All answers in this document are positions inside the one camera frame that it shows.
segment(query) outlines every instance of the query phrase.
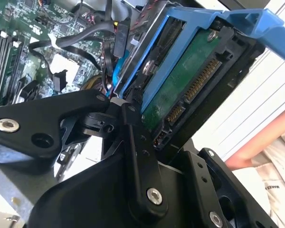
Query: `green circuit board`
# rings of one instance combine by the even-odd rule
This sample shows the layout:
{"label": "green circuit board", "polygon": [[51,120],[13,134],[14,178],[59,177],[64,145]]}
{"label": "green circuit board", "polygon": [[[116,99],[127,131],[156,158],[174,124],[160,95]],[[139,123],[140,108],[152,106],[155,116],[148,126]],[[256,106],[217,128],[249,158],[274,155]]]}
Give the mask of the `green circuit board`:
{"label": "green circuit board", "polygon": [[[207,41],[210,32],[210,29],[200,29],[158,93],[143,112],[143,124],[150,132],[171,112],[175,101],[190,81],[199,76],[196,74],[197,71],[219,43],[219,37],[212,42]],[[176,109],[175,112],[176,117],[181,113],[181,108]]]}
{"label": "green circuit board", "polygon": [[[71,20],[68,11],[54,3],[47,7],[47,11],[57,21],[66,22]],[[18,49],[19,59],[17,60],[17,65],[14,66],[17,69],[12,74],[6,74],[6,76],[0,79],[2,80],[0,81],[0,105],[6,105],[4,95],[7,93],[7,88],[16,86],[17,81],[23,77],[27,77],[27,82],[31,80],[39,82],[39,98],[59,94],[59,92],[57,93],[52,89],[52,81],[48,78],[45,64],[29,53],[28,44],[39,40],[49,40],[48,34],[53,34],[55,37],[77,34],[87,26],[90,25],[86,21],[79,19],[68,25],[53,23],[44,15],[37,0],[0,0],[0,31],[5,32],[11,38],[17,38],[19,44],[18,48],[10,48],[14,52]],[[101,43],[89,41],[74,46],[90,53],[95,57],[99,65],[102,64]],[[62,71],[63,65],[75,66],[76,72],[73,72],[75,75],[72,76],[73,78],[71,77],[66,88],[61,93],[79,90],[88,78],[99,73],[91,62],[78,55],[53,47],[39,48],[38,51],[45,56],[50,64],[55,58],[63,60],[64,63],[56,64],[57,70]]]}

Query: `black metal bracket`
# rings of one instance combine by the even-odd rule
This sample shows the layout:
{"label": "black metal bracket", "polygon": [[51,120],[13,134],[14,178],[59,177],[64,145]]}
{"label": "black metal bracket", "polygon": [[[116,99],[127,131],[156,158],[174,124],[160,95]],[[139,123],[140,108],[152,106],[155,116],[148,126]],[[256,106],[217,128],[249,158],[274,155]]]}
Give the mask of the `black metal bracket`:
{"label": "black metal bracket", "polygon": [[205,160],[189,151],[183,157],[187,191],[193,223],[197,227],[228,227],[220,207]]}
{"label": "black metal bracket", "polygon": [[277,227],[213,150],[203,148],[198,156],[207,164],[217,198],[230,224],[234,227]]}
{"label": "black metal bracket", "polygon": [[129,207],[143,223],[153,223],[165,216],[168,200],[150,133],[141,125],[140,109],[122,105],[123,143],[127,169]]}
{"label": "black metal bracket", "polygon": [[[0,107],[0,120],[18,124],[15,131],[9,131],[13,123],[0,123],[0,163],[29,173],[49,170],[62,150],[62,138],[68,136],[67,128],[61,129],[61,121],[104,112],[108,106],[109,100],[103,94],[84,90]],[[73,119],[68,128],[73,128],[75,122]]]}

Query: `black mounting arm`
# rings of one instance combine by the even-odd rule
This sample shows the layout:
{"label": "black mounting arm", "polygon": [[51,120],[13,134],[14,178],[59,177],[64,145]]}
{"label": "black mounting arm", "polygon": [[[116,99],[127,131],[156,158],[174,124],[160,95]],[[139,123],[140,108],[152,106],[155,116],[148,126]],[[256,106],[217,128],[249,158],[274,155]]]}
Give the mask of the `black mounting arm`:
{"label": "black mounting arm", "polygon": [[89,112],[106,111],[109,104],[100,92],[84,90],[0,107],[0,164],[47,172],[76,121]]}
{"label": "black mounting arm", "polygon": [[0,164],[18,171],[41,174],[62,149],[104,138],[102,160],[48,190],[28,228],[277,227],[211,149],[158,162],[141,97],[85,90],[0,107]]}

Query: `black plastic part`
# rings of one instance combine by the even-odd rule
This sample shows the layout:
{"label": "black plastic part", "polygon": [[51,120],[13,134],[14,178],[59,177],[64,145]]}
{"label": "black plastic part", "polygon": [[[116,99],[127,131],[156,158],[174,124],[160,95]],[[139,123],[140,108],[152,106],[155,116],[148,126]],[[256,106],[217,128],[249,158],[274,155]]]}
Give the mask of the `black plastic part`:
{"label": "black plastic part", "polygon": [[34,100],[36,98],[38,88],[39,82],[37,80],[33,80],[28,83],[20,90],[17,103]]}
{"label": "black plastic part", "polygon": [[108,138],[119,127],[119,120],[104,113],[89,113],[81,120],[82,132],[102,138]]}
{"label": "black plastic part", "polygon": [[215,153],[210,157],[208,150],[183,151],[175,164],[178,169],[158,164],[169,210],[156,223],[138,221],[130,211],[133,189],[128,185],[124,147],[119,146],[114,155],[48,190],[34,206],[28,228],[215,228],[211,211],[224,228],[257,228],[257,224],[277,228],[224,162]]}
{"label": "black plastic part", "polygon": [[20,125],[14,133],[0,131],[0,163],[28,173],[48,171],[66,136],[60,122],[78,114],[105,112],[108,106],[109,100],[99,91],[83,90],[0,107],[0,119],[9,118]]}
{"label": "black plastic part", "polygon": [[277,228],[274,221],[213,150],[203,148],[198,156],[207,164],[225,217],[235,224],[233,227]]}
{"label": "black plastic part", "polygon": [[47,191],[34,206],[28,228],[187,228],[191,214],[184,177],[159,165],[169,201],[166,216],[144,225],[129,211],[124,153],[115,154]]}
{"label": "black plastic part", "polygon": [[61,92],[67,85],[67,70],[63,70],[53,75],[54,90]]}
{"label": "black plastic part", "polygon": [[190,200],[190,211],[197,227],[211,227],[212,221],[209,213],[214,211],[222,218],[222,226],[228,227],[223,219],[213,183],[205,161],[189,151],[179,154],[186,177],[186,186]]}
{"label": "black plastic part", "polygon": [[117,26],[116,36],[115,36],[115,46],[114,46],[114,56],[118,58],[124,57],[124,53],[127,47],[128,35],[129,35],[129,25],[121,22]]}

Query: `chip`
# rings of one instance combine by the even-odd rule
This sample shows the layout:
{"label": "chip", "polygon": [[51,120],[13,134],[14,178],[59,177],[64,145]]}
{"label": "chip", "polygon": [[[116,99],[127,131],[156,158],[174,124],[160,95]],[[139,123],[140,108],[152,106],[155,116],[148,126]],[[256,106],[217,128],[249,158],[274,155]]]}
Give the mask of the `chip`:
{"label": "chip", "polygon": [[24,5],[26,5],[29,8],[32,8],[34,5],[34,1],[32,0],[24,0]]}

